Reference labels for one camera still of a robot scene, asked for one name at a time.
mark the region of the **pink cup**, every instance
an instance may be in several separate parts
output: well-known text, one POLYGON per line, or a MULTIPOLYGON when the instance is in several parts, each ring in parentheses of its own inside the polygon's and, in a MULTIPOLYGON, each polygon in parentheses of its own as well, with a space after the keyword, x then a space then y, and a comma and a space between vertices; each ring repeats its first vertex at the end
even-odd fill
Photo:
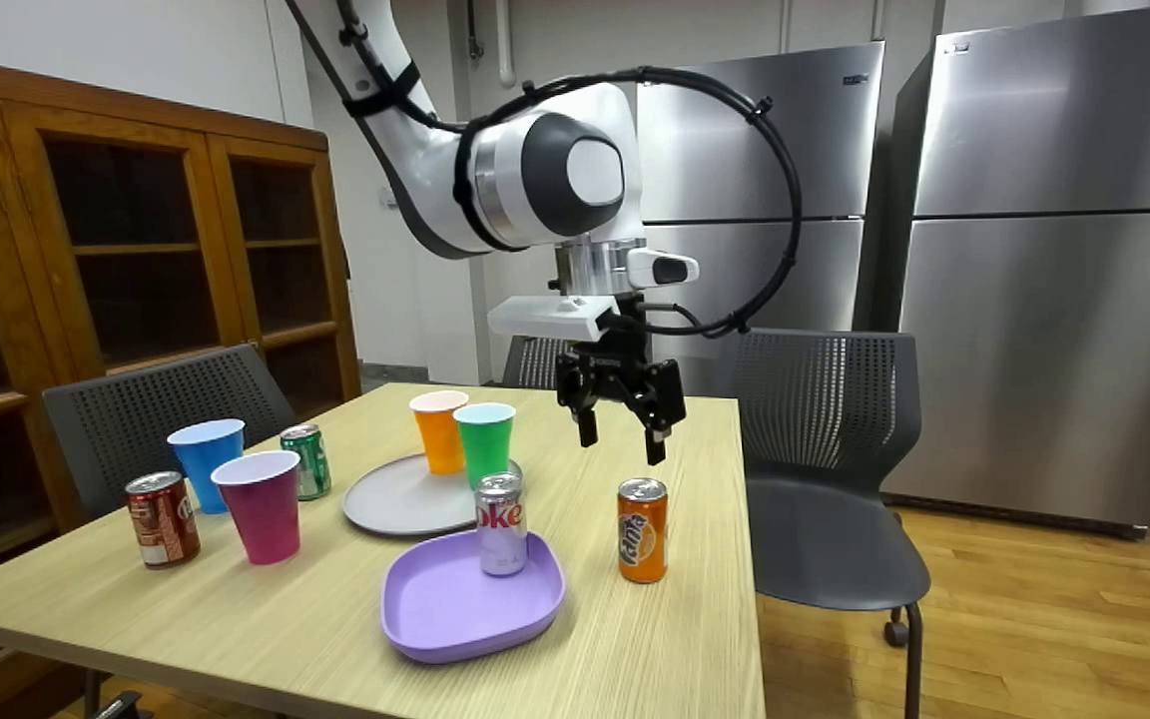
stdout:
POLYGON ((213 471, 250 564, 280 564, 300 553, 294 469, 294 451, 259 451, 213 471))

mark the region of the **orange cup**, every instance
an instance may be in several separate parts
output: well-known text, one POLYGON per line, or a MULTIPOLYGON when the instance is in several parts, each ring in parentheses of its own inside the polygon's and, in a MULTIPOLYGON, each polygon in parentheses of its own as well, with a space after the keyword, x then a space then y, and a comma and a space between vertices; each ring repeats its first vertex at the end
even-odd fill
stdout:
POLYGON ((437 480, 463 475, 463 448, 460 448, 460 427, 456 427, 456 408, 463 405, 467 405, 463 392, 423 392, 410 401, 428 475, 437 475, 437 480))

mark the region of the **purple plate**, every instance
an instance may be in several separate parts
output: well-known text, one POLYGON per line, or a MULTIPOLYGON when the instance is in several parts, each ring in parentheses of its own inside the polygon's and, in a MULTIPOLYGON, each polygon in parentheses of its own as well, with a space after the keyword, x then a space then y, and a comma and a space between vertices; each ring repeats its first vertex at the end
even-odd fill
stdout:
POLYGON ((527 535, 517 577, 484 577, 475 532, 416 543, 386 569, 378 624, 416 662, 463 662, 547 632, 568 601, 560 560, 527 535))

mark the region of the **chair backrest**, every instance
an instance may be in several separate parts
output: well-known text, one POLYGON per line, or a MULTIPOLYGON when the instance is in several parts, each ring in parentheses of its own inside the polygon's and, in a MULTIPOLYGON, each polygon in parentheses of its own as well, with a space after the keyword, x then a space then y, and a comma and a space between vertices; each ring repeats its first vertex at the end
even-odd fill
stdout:
POLYGON ((568 353, 569 345, 560 340, 516 337, 508 345, 503 389, 556 389, 560 384, 556 365, 568 353))
POLYGON ((914 340, 899 332, 749 332, 726 365, 749 475, 878 493, 917 443, 914 340))
POLYGON ((250 345, 162 359, 45 392, 82 517, 123 503, 129 480, 175 469, 167 436, 234 416, 248 443, 294 423, 294 408, 250 345))

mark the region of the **refrigerator door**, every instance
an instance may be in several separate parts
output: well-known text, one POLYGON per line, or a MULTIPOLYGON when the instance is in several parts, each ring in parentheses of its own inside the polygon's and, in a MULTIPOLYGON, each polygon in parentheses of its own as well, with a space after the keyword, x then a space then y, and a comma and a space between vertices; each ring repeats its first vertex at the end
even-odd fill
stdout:
MULTIPOLYGON (((862 215, 875 147, 883 46, 792 53, 700 67, 749 99, 769 99, 805 192, 802 215, 862 215)), ((781 220, 785 190, 764 138, 726 106, 641 86, 645 220, 781 220)))
MULTIPOLYGON (((650 247, 700 262, 700 282, 645 291, 650 306, 684 306, 700 320, 717 320, 768 286, 781 255, 785 224, 669 224, 645 230, 650 247)), ((756 327, 849 327, 859 287, 862 220, 802 224, 797 263, 756 327)), ((684 389, 717 396, 717 340, 650 337, 654 359, 680 359, 684 389)))
POLYGON ((933 49, 914 215, 1150 210, 1150 14, 933 49))
POLYGON ((917 220, 891 497, 1150 529, 1150 215, 917 220))

